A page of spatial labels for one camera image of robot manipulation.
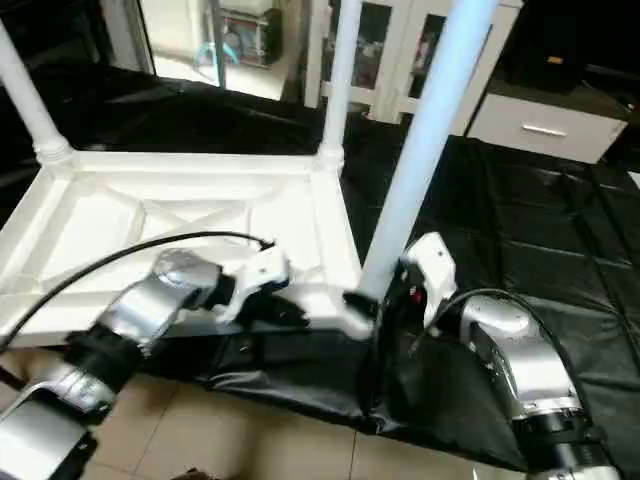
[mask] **floor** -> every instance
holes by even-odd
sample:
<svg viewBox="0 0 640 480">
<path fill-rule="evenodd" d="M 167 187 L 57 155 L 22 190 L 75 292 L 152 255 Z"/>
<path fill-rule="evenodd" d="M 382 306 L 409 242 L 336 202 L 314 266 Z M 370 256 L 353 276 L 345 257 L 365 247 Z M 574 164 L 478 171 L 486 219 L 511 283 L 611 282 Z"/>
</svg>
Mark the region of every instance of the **floor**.
<svg viewBox="0 0 640 480">
<path fill-rule="evenodd" d="M 217 85 L 217 73 L 213 72 L 210 63 L 207 66 L 196 68 L 186 60 L 162 55 L 154 55 L 153 62 L 159 77 L 180 78 Z M 288 68 L 289 60 L 284 56 L 269 68 L 226 63 L 227 89 L 257 97 L 280 100 Z"/>
<path fill-rule="evenodd" d="M 3 364 L 28 377 L 48 355 L 25 351 Z M 6 402 L 13 392 L 0 396 Z M 83 479 L 169 480 L 193 467 L 236 480 L 523 478 L 148 375 L 127 385 L 96 433 L 100 446 Z"/>
</svg>

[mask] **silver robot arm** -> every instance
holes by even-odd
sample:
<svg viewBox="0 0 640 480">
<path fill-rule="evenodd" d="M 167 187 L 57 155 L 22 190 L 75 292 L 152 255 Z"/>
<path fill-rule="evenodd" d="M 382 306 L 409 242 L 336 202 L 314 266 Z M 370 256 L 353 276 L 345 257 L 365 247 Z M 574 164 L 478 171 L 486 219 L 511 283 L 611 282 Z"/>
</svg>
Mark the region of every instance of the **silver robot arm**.
<svg viewBox="0 0 640 480">
<path fill-rule="evenodd" d="M 425 328 L 437 328 L 437 306 L 457 288 L 453 259 L 440 236 L 431 233 L 407 251 L 403 263 L 419 272 L 426 290 Z M 528 478 L 618 480 L 601 430 L 579 398 L 578 379 L 538 319 L 504 298 L 472 295 L 460 303 L 460 341 L 490 375 L 527 461 Z"/>
<path fill-rule="evenodd" d="M 277 247 L 261 251 L 233 275 L 188 250 L 163 252 L 149 274 L 113 300 L 89 330 L 72 335 L 63 358 L 0 415 L 0 478 L 80 478 L 97 447 L 89 427 L 104 420 L 158 341 L 176 324 L 189 323 L 181 319 L 185 310 L 210 311 L 209 333 L 234 333 L 241 331 L 231 327 L 249 299 L 280 291 L 283 302 L 324 305 L 320 312 L 296 307 L 308 316 L 303 326 L 368 338 L 371 319 L 350 307 L 348 297 L 333 290 L 327 295 L 320 287 L 282 290 L 289 276 L 288 261 Z M 344 322 L 335 320 L 339 314 Z M 194 328 L 200 327 L 183 326 L 182 334 Z"/>
</svg>

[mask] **black cable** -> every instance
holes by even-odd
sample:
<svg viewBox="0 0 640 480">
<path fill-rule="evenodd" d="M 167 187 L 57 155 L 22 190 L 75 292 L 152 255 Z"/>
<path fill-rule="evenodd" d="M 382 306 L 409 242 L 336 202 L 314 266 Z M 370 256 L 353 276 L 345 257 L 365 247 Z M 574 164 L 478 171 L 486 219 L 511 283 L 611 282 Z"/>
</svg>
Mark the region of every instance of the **black cable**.
<svg viewBox="0 0 640 480">
<path fill-rule="evenodd" d="M 0 367 L 0 382 L 14 390 L 22 390 L 27 384 L 4 367 Z"/>
<path fill-rule="evenodd" d="M 464 302 L 465 300 L 475 295 L 488 295 L 488 296 L 494 296 L 494 297 L 498 296 L 498 297 L 503 297 L 508 300 L 511 300 L 512 302 L 518 304 L 520 307 L 524 308 L 533 317 L 533 319 L 536 322 L 538 322 L 538 325 L 540 325 L 540 328 L 545 332 L 547 338 L 555 348 L 556 352 L 558 352 L 558 356 L 560 357 L 560 360 L 562 361 L 564 368 L 566 369 L 567 374 L 569 375 L 569 378 L 573 382 L 573 385 L 576 389 L 576 395 L 578 396 L 578 399 L 582 404 L 582 408 L 589 416 L 591 416 L 589 402 L 587 400 L 587 395 L 584 392 L 582 381 L 578 377 L 578 372 L 573 366 L 573 362 L 571 361 L 571 358 L 569 357 L 567 350 L 560 343 L 558 338 L 555 335 L 553 335 L 553 333 L 547 326 L 546 322 L 542 319 L 542 317 L 538 314 L 538 312 L 536 312 L 535 309 L 531 306 L 531 304 L 527 302 L 521 295 L 518 295 L 517 293 L 509 292 L 507 290 L 502 290 L 501 288 L 474 288 L 472 290 L 467 290 L 466 292 L 462 292 L 452 297 L 445 303 L 443 303 L 441 305 L 441 308 L 439 308 L 436 311 L 436 314 L 432 321 L 432 325 L 436 325 L 436 322 L 440 318 L 442 318 L 442 316 L 445 313 L 447 313 L 449 310 L 451 310 L 454 306 L 459 305 L 460 303 Z M 418 347 L 420 346 L 420 343 L 428 334 L 429 334 L 428 329 L 424 329 L 420 333 L 420 335 L 418 336 L 418 338 L 410 348 L 410 355 L 412 355 L 418 349 Z"/>
<path fill-rule="evenodd" d="M 249 235 L 246 233 L 239 232 L 227 232 L 227 231 L 200 231 L 200 232 L 192 232 L 192 233 L 183 233 L 180 235 L 172 235 L 170 237 L 158 238 L 155 240 L 149 240 L 147 242 L 142 242 L 137 245 L 133 245 L 131 247 L 119 250 L 111 255 L 108 255 L 100 260 L 84 267 L 82 270 L 77 271 L 70 277 L 66 278 L 58 285 L 49 290 L 45 295 L 40 297 L 36 303 L 34 303 L 29 310 L 22 316 L 22 318 L 13 326 L 11 331 L 2 339 L 0 342 L 0 355 L 4 354 L 11 345 L 11 342 L 18 336 L 20 330 L 25 326 L 25 324 L 40 310 L 44 305 L 46 305 L 53 297 L 58 295 L 62 290 L 69 287 L 73 283 L 77 282 L 83 277 L 86 277 L 90 273 L 98 270 L 99 268 L 104 267 L 105 265 L 115 262 L 122 257 L 126 257 L 127 255 L 131 255 L 132 253 L 139 252 L 141 250 L 146 250 L 148 248 L 157 247 L 159 245 L 165 245 L 167 243 L 179 242 L 181 240 L 189 240 L 191 238 L 200 238 L 200 237 L 236 237 L 243 238 L 245 240 L 251 240 L 253 242 L 257 242 L 260 245 L 261 250 L 266 250 L 274 246 L 274 242 L 269 242 L 262 238 L 254 237 L 253 235 Z"/>
</svg>

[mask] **drawer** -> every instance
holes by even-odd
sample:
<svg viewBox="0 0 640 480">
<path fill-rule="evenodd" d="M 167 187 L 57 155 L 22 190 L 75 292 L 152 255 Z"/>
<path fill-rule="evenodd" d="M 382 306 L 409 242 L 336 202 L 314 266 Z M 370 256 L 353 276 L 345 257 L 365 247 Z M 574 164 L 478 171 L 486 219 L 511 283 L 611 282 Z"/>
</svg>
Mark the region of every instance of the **drawer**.
<svg viewBox="0 0 640 480">
<path fill-rule="evenodd" d="M 626 125 L 622 120 L 488 94 L 469 137 L 596 163 Z"/>
</svg>

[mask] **black cloth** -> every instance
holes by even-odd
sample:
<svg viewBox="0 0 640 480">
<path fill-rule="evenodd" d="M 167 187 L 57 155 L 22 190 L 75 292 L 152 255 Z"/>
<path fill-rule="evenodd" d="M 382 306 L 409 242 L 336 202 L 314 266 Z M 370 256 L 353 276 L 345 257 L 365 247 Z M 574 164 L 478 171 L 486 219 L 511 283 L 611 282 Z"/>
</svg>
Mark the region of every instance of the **black cloth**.
<svg viewBox="0 0 640 480">
<path fill-rule="evenodd" d="M 314 153 L 321 112 L 100 67 L 35 75 L 62 133 L 78 148 Z M 38 170 L 6 98 L 0 212 L 6 220 Z M 348 122 L 342 187 L 361 258 L 406 131 Z M 640 193 L 626 173 L 451 137 L 412 236 L 439 231 L 463 288 L 532 299 L 567 348 L 613 457 L 640 478 Z M 389 312 L 385 341 L 338 332 L 167 342 L 152 365 L 326 421 L 525 468 L 473 355 L 446 339 L 406 354 L 416 312 Z"/>
</svg>

